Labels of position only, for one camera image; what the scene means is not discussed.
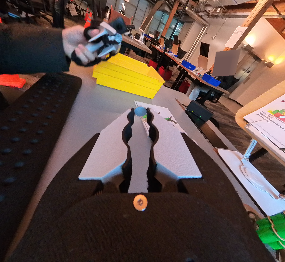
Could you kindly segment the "blue plastic bin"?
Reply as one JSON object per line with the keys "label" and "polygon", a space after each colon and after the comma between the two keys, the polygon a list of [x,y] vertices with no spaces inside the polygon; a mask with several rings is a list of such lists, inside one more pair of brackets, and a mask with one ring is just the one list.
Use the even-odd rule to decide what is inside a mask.
{"label": "blue plastic bin", "polygon": [[181,65],[182,65],[183,67],[189,69],[189,70],[192,70],[192,71],[195,70],[195,68],[196,68],[195,65],[193,65],[193,64],[191,64],[190,62],[185,61],[185,60],[182,60]]}
{"label": "blue plastic bin", "polygon": [[202,76],[202,79],[207,82],[208,84],[212,85],[212,86],[219,86],[220,85],[220,81],[215,79],[214,77],[212,77],[211,75],[205,73],[203,76]]}

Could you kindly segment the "person's left forearm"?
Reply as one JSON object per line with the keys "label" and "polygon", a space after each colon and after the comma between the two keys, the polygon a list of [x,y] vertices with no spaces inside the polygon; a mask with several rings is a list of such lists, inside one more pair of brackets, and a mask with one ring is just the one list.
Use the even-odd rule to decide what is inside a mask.
{"label": "person's left forearm", "polygon": [[34,74],[69,71],[62,29],[1,24],[0,73]]}

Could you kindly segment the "black studded mat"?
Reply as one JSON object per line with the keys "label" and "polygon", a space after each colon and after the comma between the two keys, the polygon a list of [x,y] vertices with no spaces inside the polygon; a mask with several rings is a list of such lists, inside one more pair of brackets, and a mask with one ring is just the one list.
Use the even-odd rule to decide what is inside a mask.
{"label": "black studded mat", "polygon": [[1,112],[0,254],[12,242],[82,85],[47,74]]}

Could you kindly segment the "white paper notice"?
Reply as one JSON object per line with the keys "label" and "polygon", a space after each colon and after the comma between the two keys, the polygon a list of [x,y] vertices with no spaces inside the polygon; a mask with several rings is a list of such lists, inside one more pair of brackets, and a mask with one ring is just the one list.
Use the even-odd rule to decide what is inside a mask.
{"label": "white paper notice", "polygon": [[237,43],[237,41],[241,38],[246,29],[247,27],[237,26],[231,37],[226,42],[225,47],[232,49],[234,45]]}

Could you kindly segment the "black monitor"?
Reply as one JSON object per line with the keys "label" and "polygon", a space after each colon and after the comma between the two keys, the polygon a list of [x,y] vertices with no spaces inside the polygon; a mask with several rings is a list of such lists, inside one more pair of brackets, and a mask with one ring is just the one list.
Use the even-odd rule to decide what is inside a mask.
{"label": "black monitor", "polygon": [[201,42],[199,55],[208,58],[210,44]]}

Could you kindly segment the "beige chair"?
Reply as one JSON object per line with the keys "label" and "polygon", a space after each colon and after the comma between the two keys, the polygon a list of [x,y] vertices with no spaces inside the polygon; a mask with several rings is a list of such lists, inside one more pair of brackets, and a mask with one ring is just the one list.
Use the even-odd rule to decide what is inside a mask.
{"label": "beige chair", "polygon": [[207,66],[208,66],[208,58],[200,54],[198,56],[198,67],[200,67],[204,71],[206,71],[207,70]]}

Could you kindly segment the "yellow plastic bin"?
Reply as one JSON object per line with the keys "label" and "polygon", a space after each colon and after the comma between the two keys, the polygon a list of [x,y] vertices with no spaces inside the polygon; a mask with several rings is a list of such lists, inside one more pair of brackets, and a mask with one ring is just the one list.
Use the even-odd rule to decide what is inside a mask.
{"label": "yellow plastic bin", "polygon": [[165,83],[153,67],[120,53],[95,65],[92,77],[98,85],[150,99]]}

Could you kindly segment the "white desk stand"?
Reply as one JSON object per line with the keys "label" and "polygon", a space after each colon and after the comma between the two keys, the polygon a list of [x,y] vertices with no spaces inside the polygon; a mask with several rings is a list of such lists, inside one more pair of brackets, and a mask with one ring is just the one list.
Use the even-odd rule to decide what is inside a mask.
{"label": "white desk stand", "polygon": [[267,216],[282,213],[285,211],[284,195],[249,162],[256,143],[252,139],[244,154],[221,148],[218,154]]}

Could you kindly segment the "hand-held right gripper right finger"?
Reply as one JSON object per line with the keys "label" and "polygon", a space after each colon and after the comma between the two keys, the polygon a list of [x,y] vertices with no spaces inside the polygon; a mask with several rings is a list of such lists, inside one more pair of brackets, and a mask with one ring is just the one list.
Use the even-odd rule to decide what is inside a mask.
{"label": "hand-held right gripper right finger", "polygon": [[202,174],[184,140],[189,139],[152,108],[147,108],[152,141],[147,170],[148,192],[161,192],[170,182],[201,179]]}

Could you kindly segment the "building instruction booklet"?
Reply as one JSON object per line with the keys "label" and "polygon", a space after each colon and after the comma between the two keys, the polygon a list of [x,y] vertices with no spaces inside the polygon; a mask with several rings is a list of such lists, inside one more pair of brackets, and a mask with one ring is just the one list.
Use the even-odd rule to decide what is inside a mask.
{"label": "building instruction booklet", "polygon": [[154,110],[157,114],[162,116],[166,121],[168,121],[170,124],[172,124],[174,127],[176,127],[181,133],[185,133],[186,135],[188,135],[181,128],[181,126],[177,123],[176,119],[171,114],[171,112],[169,111],[168,108],[156,106],[153,104],[143,103],[140,101],[134,101],[134,103],[135,103],[136,108],[139,108],[138,110],[141,111],[138,113],[135,112],[135,115],[141,116],[140,118],[141,118],[142,124],[144,126],[144,129],[145,129],[147,135],[149,135],[149,124],[147,123],[147,113],[146,112],[144,113],[144,111],[143,111],[143,110],[146,110],[147,108]]}

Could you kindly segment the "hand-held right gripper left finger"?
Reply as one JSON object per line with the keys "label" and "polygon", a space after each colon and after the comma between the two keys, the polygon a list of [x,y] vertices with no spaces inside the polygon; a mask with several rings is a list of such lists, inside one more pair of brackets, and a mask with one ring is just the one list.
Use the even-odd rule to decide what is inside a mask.
{"label": "hand-held right gripper left finger", "polygon": [[113,183],[121,193],[128,193],[132,175],[130,146],[134,108],[130,108],[103,129],[79,175],[79,180]]}

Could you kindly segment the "printed instruction sheet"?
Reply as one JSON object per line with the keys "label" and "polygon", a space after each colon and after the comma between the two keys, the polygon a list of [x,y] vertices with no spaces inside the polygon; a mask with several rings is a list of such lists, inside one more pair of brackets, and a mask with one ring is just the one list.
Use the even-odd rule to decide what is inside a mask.
{"label": "printed instruction sheet", "polygon": [[285,95],[243,117],[280,150],[285,148]]}

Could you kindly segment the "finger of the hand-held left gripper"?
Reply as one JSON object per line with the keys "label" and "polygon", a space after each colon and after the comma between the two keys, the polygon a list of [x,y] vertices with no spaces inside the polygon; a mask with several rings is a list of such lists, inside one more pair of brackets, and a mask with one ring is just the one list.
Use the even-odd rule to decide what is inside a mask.
{"label": "finger of the hand-held left gripper", "polygon": [[110,57],[116,55],[120,51],[122,40],[123,38],[120,33],[106,37],[105,55],[109,55]]}

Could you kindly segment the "grey desk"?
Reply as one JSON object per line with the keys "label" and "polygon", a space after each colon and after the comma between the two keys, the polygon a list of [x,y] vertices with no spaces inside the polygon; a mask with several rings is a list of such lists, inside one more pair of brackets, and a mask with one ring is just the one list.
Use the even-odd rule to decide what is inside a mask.
{"label": "grey desk", "polygon": [[258,238],[243,201],[250,199],[198,131],[175,98],[185,95],[162,87],[154,104],[166,106],[187,132],[202,179],[182,179],[145,193],[144,211],[133,206],[136,194],[80,182],[78,175],[99,133],[134,100],[102,87],[91,69],[72,65],[82,87],[63,134],[43,175],[43,193],[33,218],[6,261],[274,261]]}

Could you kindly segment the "person's left hand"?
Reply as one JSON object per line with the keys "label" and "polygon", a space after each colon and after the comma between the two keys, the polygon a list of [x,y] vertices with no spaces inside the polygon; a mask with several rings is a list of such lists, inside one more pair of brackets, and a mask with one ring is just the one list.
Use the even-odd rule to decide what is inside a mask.
{"label": "person's left hand", "polygon": [[88,50],[91,44],[84,34],[85,28],[81,25],[68,27],[62,30],[63,49],[67,57],[81,66],[92,66],[100,62],[96,53]]}

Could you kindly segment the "orange traffic cone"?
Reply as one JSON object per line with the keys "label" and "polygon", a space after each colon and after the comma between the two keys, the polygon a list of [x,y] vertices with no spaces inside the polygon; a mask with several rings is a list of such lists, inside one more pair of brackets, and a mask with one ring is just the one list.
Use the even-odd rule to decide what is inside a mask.
{"label": "orange traffic cone", "polygon": [[91,25],[92,12],[89,10],[88,7],[86,9],[86,14],[85,14],[84,20],[85,20],[84,28],[89,27]]}

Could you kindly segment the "grey work table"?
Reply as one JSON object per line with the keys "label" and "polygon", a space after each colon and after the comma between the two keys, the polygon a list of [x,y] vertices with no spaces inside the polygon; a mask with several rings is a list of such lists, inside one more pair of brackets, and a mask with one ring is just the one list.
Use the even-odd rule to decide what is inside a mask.
{"label": "grey work table", "polygon": [[152,51],[142,42],[132,39],[128,36],[123,35],[122,36],[122,43],[120,48],[120,53],[124,54],[126,49],[134,50],[134,51],[144,51],[149,54],[152,54]]}

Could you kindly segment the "long wooden table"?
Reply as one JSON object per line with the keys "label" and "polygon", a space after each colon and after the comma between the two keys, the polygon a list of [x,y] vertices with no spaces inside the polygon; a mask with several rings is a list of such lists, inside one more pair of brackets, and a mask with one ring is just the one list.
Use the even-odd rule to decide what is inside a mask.
{"label": "long wooden table", "polygon": [[180,87],[181,82],[183,82],[185,79],[188,79],[192,82],[194,82],[194,84],[198,85],[203,83],[204,86],[209,88],[209,92],[206,93],[205,96],[200,98],[200,103],[204,104],[206,100],[208,100],[211,96],[212,92],[217,92],[219,94],[225,94],[225,95],[230,95],[230,92],[223,89],[220,86],[214,86],[210,83],[208,83],[205,79],[202,78],[202,76],[200,76],[199,74],[194,73],[192,70],[186,68],[185,66],[182,65],[182,61],[168,53],[165,54],[167,57],[169,57],[172,61],[175,61],[176,64],[178,65],[177,68],[181,67],[182,70],[180,71],[180,73],[178,74],[178,76],[176,77],[176,79],[174,81],[168,80],[165,81],[165,83],[169,83],[172,84],[171,88],[174,90],[178,90],[178,88]]}

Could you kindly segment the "black power box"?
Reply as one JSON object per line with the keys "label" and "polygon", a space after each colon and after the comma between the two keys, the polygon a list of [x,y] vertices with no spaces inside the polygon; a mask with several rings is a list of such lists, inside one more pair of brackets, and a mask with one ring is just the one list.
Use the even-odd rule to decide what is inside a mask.
{"label": "black power box", "polygon": [[213,116],[213,113],[210,110],[194,100],[189,103],[185,109],[185,112],[195,115],[204,122],[207,122]]}

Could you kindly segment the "green brick bamboo model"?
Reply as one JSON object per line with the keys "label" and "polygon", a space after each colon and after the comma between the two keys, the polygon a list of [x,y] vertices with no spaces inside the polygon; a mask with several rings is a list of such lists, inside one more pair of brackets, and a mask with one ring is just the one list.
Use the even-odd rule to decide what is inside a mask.
{"label": "green brick bamboo model", "polygon": [[274,250],[285,249],[285,211],[256,221],[256,232]]}

